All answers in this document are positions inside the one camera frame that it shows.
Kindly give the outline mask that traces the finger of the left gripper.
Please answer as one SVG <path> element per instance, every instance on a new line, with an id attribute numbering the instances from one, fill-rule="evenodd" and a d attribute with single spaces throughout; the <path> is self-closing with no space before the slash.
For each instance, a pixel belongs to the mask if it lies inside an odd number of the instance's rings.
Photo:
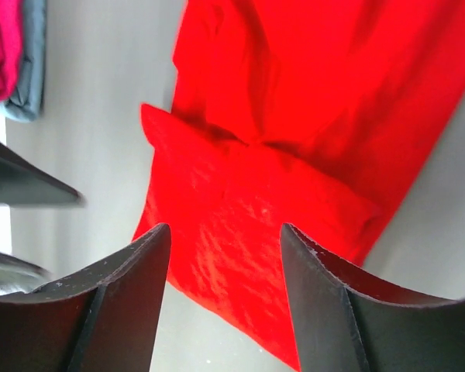
<path id="1" fill-rule="evenodd" d="M 45 207 L 83 202 L 79 191 L 33 166 L 0 142 L 0 205 Z"/>
<path id="2" fill-rule="evenodd" d="M 33 263 L 0 253 L 0 296 L 30 293 L 50 281 L 50 273 Z"/>

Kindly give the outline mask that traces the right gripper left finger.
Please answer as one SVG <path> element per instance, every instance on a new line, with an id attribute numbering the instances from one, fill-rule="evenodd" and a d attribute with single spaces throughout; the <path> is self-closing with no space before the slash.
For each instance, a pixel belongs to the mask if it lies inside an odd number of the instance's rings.
<path id="1" fill-rule="evenodd" d="M 0 371 L 148 371 L 171 253 L 159 224 L 30 293 L 0 296 Z"/>

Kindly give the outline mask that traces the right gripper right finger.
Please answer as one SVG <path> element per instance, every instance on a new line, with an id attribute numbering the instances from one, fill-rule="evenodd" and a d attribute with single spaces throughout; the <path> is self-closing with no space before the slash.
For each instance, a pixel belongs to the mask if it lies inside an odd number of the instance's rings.
<path id="1" fill-rule="evenodd" d="M 465 298 L 383 280 L 291 224 L 281 253 L 303 371 L 465 371 Z"/>

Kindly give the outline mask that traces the bright red t-shirt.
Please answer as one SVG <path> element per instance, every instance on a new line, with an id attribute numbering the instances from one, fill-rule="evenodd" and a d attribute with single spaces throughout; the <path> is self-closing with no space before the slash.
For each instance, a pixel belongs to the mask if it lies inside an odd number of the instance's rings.
<path id="1" fill-rule="evenodd" d="M 465 93 L 465 1 L 189 1 L 136 236 L 168 281 L 298 368 L 279 236 L 361 265 Z"/>

